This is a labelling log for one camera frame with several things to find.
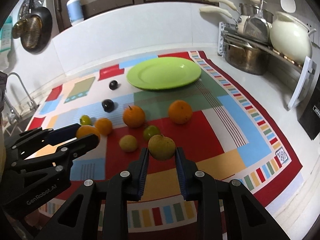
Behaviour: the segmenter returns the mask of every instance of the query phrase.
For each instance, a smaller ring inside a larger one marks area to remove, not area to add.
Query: metal rack
[[[238,40],[245,41],[253,47],[262,49],[263,51],[271,54],[272,56],[286,63],[290,68],[294,69],[297,73],[299,73],[300,77],[299,77],[297,86],[293,91],[292,97],[288,103],[288,110],[295,108],[303,99],[305,99],[308,93],[308,90],[311,87],[312,81],[314,79],[316,66],[317,66],[316,63],[313,60],[311,60],[311,58],[306,57],[303,66],[293,64],[290,59],[287,59],[284,55],[278,54],[271,46],[265,46],[265,45],[259,44],[258,42],[255,42],[237,35],[233,29],[233,26],[230,24],[226,24],[224,22],[220,22],[219,32],[220,32],[220,35],[218,37],[218,54],[219,55],[224,56],[223,40],[225,36],[230,36]]]

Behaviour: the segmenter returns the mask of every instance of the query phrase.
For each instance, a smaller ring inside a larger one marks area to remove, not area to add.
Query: yellow fruit
[[[169,137],[154,135],[148,143],[148,149],[152,157],[158,161],[169,160],[176,151],[176,144]]]
[[[112,132],[112,122],[108,118],[99,118],[94,126],[103,136],[108,136]]]
[[[98,136],[99,137],[99,141],[100,141],[100,133],[99,133],[98,129],[92,127],[91,125],[83,125],[83,126],[79,127],[79,129],[76,132],[76,137],[77,138],[81,138],[81,137],[89,135],[91,133],[93,133],[96,136]]]
[[[133,152],[138,148],[138,141],[132,135],[125,135],[119,141],[119,146],[124,152]]]

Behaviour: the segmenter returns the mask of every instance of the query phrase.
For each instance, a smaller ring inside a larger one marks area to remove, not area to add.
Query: lime
[[[149,125],[145,130],[143,131],[143,138],[146,142],[148,142],[152,136],[161,134],[160,129],[156,127],[155,125]]]
[[[80,125],[92,125],[90,117],[87,115],[81,116]]]

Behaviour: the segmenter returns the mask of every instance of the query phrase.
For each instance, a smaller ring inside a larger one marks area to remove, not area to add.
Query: kitchen faucet
[[[37,110],[39,105],[31,98],[31,96],[29,95],[26,87],[24,86],[22,80],[21,80],[21,77],[15,73],[15,72],[11,72],[8,74],[8,78],[9,76],[11,75],[15,75],[18,77],[24,91],[26,92],[28,98],[30,99],[31,102],[27,102],[28,106],[30,107],[30,111],[32,110]],[[18,111],[14,108],[14,106],[10,103],[9,99],[7,98],[7,96],[5,95],[4,96],[4,101],[7,103],[9,109],[10,109],[10,113],[8,113],[8,121],[10,124],[13,124],[14,123],[14,120],[16,120],[17,122],[19,122],[21,120],[21,116],[19,115]]]

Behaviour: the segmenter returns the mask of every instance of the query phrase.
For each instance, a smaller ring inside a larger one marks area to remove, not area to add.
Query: pear
[[[176,144],[169,137],[158,134],[151,137],[148,149],[153,158],[158,161],[166,161],[174,156]]]

